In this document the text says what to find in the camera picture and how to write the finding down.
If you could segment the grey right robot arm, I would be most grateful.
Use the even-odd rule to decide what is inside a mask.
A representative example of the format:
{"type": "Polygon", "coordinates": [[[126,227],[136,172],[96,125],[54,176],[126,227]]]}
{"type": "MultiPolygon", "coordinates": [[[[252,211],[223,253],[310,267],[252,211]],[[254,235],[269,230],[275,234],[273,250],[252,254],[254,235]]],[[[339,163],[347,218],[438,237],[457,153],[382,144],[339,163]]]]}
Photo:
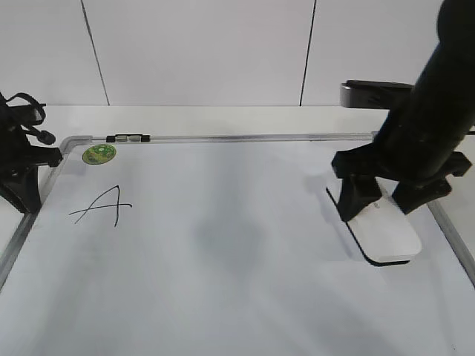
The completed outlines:
{"type": "Polygon", "coordinates": [[[332,169],[342,181],[337,209],[349,221],[382,196],[378,178],[396,182],[392,198],[404,214],[449,195],[448,175],[471,162],[457,147],[474,126],[474,3],[444,1],[438,45],[414,85],[349,80],[346,108],[385,109],[370,144],[339,151],[332,169]]]}

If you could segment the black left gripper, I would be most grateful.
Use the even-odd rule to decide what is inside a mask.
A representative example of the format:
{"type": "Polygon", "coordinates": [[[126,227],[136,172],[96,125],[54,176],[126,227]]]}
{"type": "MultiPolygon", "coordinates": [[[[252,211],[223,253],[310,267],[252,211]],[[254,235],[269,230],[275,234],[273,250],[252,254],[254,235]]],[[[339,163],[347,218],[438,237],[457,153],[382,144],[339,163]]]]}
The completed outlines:
{"type": "Polygon", "coordinates": [[[1,97],[1,197],[22,214],[42,207],[39,167],[55,168],[62,161],[61,151],[52,146],[56,137],[36,129],[46,118],[44,107],[23,92],[1,97]]]}

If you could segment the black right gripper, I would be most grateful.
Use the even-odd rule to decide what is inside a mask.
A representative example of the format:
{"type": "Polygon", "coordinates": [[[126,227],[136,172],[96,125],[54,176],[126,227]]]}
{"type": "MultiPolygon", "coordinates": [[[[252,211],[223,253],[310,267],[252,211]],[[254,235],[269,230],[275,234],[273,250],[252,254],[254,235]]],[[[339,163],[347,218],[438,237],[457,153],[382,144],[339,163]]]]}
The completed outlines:
{"type": "Polygon", "coordinates": [[[464,176],[472,167],[472,163],[462,152],[455,151],[436,173],[417,178],[411,172],[392,168],[383,160],[375,145],[370,143],[346,151],[337,151],[331,166],[335,175],[342,179],[337,210],[341,220],[349,222],[364,208],[381,198],[381,190],[375,177],[400,182],[392,198],[404,214],[409,214],[424,204],[449,195],[452,187],[443,178],[447,175],[464,176]]]}

